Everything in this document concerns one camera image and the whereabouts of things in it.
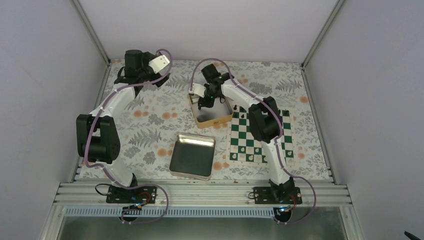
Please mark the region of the gold metal tin box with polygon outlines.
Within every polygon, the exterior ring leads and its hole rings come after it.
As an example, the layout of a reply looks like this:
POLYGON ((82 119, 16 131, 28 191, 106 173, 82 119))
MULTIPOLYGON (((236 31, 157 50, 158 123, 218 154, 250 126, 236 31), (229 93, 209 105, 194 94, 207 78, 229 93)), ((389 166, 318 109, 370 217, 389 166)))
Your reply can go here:
POLYGON ((188 95, 191 112, 199 129, 205 129, 231 121, 233 117, 233 108, 225 98, 215 98, 214 105, 211 108, 198 108, 198 96, 188 95))

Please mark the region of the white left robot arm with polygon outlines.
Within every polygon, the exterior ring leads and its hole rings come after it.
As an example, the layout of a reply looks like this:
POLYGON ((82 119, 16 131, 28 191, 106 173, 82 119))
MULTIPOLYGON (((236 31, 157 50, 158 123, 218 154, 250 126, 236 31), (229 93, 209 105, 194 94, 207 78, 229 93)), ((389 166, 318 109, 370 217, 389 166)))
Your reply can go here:
POLYGON ((169 79, 172 65, 172 54, 166 49, 156 53, 127 50, 124 66, 107 97, 90 113, 80 114, 76 119, 77 152, 85 166, 102 170, 128 203, 139 197, 140 190, 135 175, 118 160, 121 142, 115 119, 144 86, 161 87, 169 79))

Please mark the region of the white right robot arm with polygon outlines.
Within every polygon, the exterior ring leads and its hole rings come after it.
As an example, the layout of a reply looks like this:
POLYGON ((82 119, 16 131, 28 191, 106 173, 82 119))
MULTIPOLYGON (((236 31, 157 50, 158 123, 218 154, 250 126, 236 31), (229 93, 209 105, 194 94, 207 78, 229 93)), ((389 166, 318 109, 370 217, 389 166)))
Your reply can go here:
POLYGON ((253 93, 239 84, 229 72, 218 72, 213 64, 205 66, 201 73, 206 83, 203 93, 199 94, 198 109, 212 108, 215 99, 227 98, 247 111, 250 133, 254 140, 261 143, 268 163, 271 198, 278 204, 284 203, 295 184, 285 168, 281 143, 284 128, 275 99, 253 93))

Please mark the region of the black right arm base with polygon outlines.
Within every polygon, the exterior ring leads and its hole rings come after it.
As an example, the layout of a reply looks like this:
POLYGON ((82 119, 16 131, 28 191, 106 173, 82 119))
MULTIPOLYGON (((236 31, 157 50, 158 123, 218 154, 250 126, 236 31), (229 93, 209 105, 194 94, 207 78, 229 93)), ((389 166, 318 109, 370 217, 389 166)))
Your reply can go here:
POLYGON ((290 205, 303 203, 299 187, 289 187, 280 190, 277 189, 277 187, 257 186, 248 194, 248 198, 254 200, 257 205, 290 205))

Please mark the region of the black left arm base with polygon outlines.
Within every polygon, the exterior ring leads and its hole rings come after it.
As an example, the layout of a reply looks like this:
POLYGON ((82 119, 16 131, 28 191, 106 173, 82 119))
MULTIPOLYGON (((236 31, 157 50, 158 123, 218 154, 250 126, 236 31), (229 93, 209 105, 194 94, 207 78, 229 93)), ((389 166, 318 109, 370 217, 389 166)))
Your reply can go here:
POLYGON ((155 186, 144 186, 133 190, 110 186, 105 201, 108 204, 154 204, 156 195, 155 186))

